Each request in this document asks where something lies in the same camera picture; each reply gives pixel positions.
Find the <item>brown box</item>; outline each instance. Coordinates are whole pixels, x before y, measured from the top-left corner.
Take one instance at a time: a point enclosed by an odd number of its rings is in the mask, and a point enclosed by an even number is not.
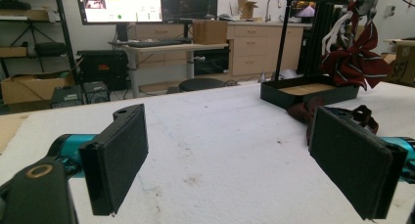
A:
[[[392,72],[385,79],[390,83],[415,86],[415,41],[396,40],[396,59]]]
[[[8,105],[8,107],[11,113],[34,112],[34,111],[50,109],[51,101],[45,100],[45,101],[19,103],[19,104],[10,104]]]
[[[193,43],[195,44],[222,44],[226,43],[228,32],[226,21],[193,21]]]
[[[32,21],[49,21],[48,12],[45,10],[0,10],[0,16],[27,17]]]
[[[73,77],[69,71],[59,71],[15,75],[3,80],[1,89],[5,105],[10,105],[14,109],[28,109],[27,105],[46,106],[52,99],[55,87],[73,84]]]
[[[26,47],[0,47],[0,58],[27,56]]]
[[[254,8],[257,8],[256,2],[248,0],[238,0],[238,8],[242,12],[241,20],[252,19]]]

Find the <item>chair seat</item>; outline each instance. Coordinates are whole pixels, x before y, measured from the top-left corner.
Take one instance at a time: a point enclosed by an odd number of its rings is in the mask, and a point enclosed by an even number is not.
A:
[[[182,81],[179,84],[179,90],[182,92],[206,90],[213,88],[225,87],[226,83],[213,78],[193,78]]]

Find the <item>monitor screen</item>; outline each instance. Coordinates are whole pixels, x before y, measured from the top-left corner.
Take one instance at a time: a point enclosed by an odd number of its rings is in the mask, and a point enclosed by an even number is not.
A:
[[[315,3],[308,1],[293,1],[291,4],[290,16],[295,18],[313,18]]]
[[[161,0],[77,0],[83,24],[162,22]]]
[[[217,17],[217,0],[161,0],[165,22]]]

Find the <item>red object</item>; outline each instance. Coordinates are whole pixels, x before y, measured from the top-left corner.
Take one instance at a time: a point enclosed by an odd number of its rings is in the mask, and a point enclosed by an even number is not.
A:
[[[392,67],[379,55],[370,51],[378,45],[378,31],[372,22],[369,22],[359,38],[354,40],[359,20],[355,2],[349,4],[348,10],[353,11],[352,45],[347,50],[337,50],[323,56],[321,69],[340,86],[359,85],[367,90],[366,82],[374,88],[392,71]]]

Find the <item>table surface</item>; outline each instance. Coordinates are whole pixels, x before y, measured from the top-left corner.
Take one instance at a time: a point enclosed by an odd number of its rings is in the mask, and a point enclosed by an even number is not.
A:
[[[180,45],[167,45],[167,46],[155,46],[155,47],[130,47],[125,46],[126,50],[134,50],[139,53],[157,53],[157,52],[173,52],[173,51],[197,51],[197,50],[214,50],[223,49],[227,47],[227,43],[220,44],[180,44]]]
[[[93,216],[85,180],[69,179],[80,223],[372,223],[309,155],[306,125],[259,93],[254,84],[33,112],[0,156],[0,184],[62,134],[98,134],[113,112],[144,104],[149,154],[118,214]],[[378,136],[415,138],[414,96],[380,83],[333,106],[366,105]],[[406,223],[414,203],[414,185],[399,182],[388,218],[376,222]]]

